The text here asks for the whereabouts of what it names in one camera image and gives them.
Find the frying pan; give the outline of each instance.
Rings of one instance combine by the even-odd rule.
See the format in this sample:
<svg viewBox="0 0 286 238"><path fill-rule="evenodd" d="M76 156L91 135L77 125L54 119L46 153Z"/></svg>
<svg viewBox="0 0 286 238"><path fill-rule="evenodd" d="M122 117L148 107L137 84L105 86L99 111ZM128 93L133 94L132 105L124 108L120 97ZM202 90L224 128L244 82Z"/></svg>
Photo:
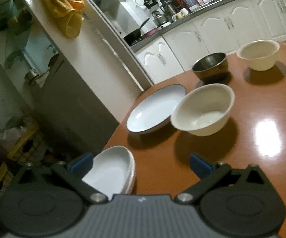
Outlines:
<svg viewBox="0 0 286 238"><path fill-rule="evenodd" d="M142 23L142 25L141 25L138 29L132 31L130 34L127 34L127 35L124 37L124 40L125 40L125 42L127 42L128 45L133 44L134 41L136 41L136 40L138 40L138 39L141 38L141 28L142 28L149 20L150 20L150 18L144 20L144 22Z"/></svg>

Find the metal bowl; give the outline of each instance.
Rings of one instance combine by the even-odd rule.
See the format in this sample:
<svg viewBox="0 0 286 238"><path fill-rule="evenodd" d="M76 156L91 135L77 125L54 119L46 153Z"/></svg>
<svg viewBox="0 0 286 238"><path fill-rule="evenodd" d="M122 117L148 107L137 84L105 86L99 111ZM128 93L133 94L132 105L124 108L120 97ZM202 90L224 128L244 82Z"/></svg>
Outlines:
<svg viewBox="0 0 286 238"><path fill-rule="evenodd" d="M228 60L225 53L205 56L195 62L193 72L205 83L214 83L225 79L228 75Z"/></svg>

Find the bowl rim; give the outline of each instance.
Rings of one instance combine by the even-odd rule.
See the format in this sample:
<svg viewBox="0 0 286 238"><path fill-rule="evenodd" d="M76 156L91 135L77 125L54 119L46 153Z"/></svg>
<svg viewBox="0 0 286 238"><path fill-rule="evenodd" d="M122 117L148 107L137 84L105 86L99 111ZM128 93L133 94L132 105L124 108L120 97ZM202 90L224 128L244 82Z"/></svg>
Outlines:
<svg viewBox="0 0 286 238"><path fill-rule="evenodd" d="M131 131L131 130L128 128L128 122L129 122L130 116L132 115L133 111L134 111L140 104L143 103L143 101L145 101L145 100L148 99L150 96L152 96L153 94L155 94L156 92L158 92L159 90L161 90L161 89L163 89L163 88L166 88L166 87L168 87L168 86L176 86L176 85L182 86L182 87L184 88L184 90L185 90L185 95L184 95L184 97L185 97L185 96L186 96L186 93L187 93L186 87L185 87L184 85L182 85L182 84L179 84L179 83L166 85L166 86L164 86L164 87L162 87L162 88L160 88L160 89L154 91L152 94L148 95L148 96L147 96L145 99L143 99L136 107L134 107L134 108L131 110L131 113L129 114L129 116L127 117L127 120L126 120L126 124L125 124L126 129L127 129L129 132L132 132L132 133L144 133L144 132L147 132L147 131L149 131L149 130L155 128L155 126L158 126L158 125L164 123L165 121L167 121L167 120L171 117L171 115L169 115L166 119L164 119L163 121L161 121L161 122L158 123L157 125L155 125L155 126L153 126L153 127L151 127L151 128L142 130L142 131Z"/></svg>
<svg viewBox="0 0 286 238"><path fill-rule="evenodd" d="M245 48L251 46L252 44L262 43L262 42L266 42L266 43L271 43L271 44L273 44L273 45L276 47L276 51L275 51L273 54L271 54L271 55L264 56L264 57L253 58L253 59L248 59L248 58L244 58L244 57L241 56L241 53L242 53L242 51L243 51ZM276 41L274 41L274 40L262 39L262 40L257 40L257 41L250 42L250 43L244 45L243 47L241 47L241 48L237 51L237 57L239 57L239 58L241 58L241 59L243 59L243 60L257 60L257 59L263 59L263 58L267 58L267 57L270 57L270 56L276 54L276 53L279 51L279 49L280 49L280 44L279 44L278 42L276 42Z"/></svg>
<svg viewBox="0 0 286 238"><path fill-rule="evenodd" d="M199 61L205 59L206 57L208 57L208 56L210 56L210 55L215 55L215 54L224 54L224 59L223 59L220 63L218 63L218 64L216 64L216 65L214 65L214 66L212 66L212 67L210 67L210 68L208 68L208 69L205 69L205 70L202 70L202 71L195 71L195 70L193 70L193 67L196 65L196 63L198 63ZM208 71L208 70L210 70L210 69L212 69L212 68L215 68L216 66L219 66L219 65L222 64L225 60L227 60L227 55L226 55L225 53L223 53L223 52L213 53L213 54L210 54L210 55L206 55L206 56L204 56L203 58L200 58L200 59L198 59L197 61L195 61L195 63L194 63L193 66L192 66L192 71L195 72L195 73L196 73L196 72Z"/></svg>
<svg viewBox="0 0 286 238"><path fill-rule="evenodd" d="M230 105L228 106L228 108L225 110L225 112L223 113L222 117L220 119L218 119L217 121L205 126L205 127L202 127L202 128L198 128L198 129L182 129L182 128L178 128L173 122L172 122L172 116L176 113L176 110L178 110L180 108L180 106L182 105L182 103L184 101L186 101L187 99L189 99L189 97L191 97L194 93L197 93L199 92L201 89L206 89L208 88L209 86L220 86L220 87L223 87L224 89L227 89L229 91L229 94L231 96L231 101L230 101ZM187 132L191 132L191 131L198 131L198 130L201 130L201 129L205 129L209 126L212 126L214 125L216 122L218 122L219 120L221 120L222 118L224 118L231 110L231 108L233 107L233 104L234 104L234 100L235 100L235 93L233 91L233 89L231 87L229 87L228 85L225 85L225 84L221 84L221 83L212 83L212 84L207 84L207 85L204 85L204 86L201 86L201 87L198 87L196 89L194 89L193 91L189 92L182 100L181 102L176 106L174 112L172 113L172 115L170 116L170 122L171 124L178 130L181 130L181 131L187 131Z"/></svg>

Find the table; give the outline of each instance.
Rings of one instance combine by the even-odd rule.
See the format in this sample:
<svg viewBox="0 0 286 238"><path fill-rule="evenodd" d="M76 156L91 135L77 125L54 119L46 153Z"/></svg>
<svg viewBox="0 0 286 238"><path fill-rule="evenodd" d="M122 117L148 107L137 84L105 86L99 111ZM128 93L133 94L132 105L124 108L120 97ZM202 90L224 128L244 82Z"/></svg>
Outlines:
<svg viewBox="0 0 286 238"><path fill-rule="evenodd" d="M225 80L235 92L231 119L218 133L196 137L171 124L145 135L131 134L126 120L118 126L106 148L122 145L134 155L136 194L175 196L198 182L189 169L189 155L198 152L212 162L225 161L233 168L258 164L286 205L286 45L280 43L279 61L265 72L250 70L235 54L228 56L230 76ZM187 92L202 86L192 71L149 88L133 108L161 87L179 83ZM286 220L280 236L286 238Z"/></svg>

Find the yellow towel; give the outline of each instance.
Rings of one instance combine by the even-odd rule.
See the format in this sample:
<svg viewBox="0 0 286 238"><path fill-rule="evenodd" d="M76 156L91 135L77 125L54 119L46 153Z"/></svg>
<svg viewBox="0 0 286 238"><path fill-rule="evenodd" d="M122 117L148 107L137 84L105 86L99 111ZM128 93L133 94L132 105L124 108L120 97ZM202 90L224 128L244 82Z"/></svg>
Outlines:
<svg viewBox="0 0 286 238"><path fill-rule="evenodd" d="M56 24L68 38L76 38L80 34L83 20L82 0L44 0Z"/></svg>

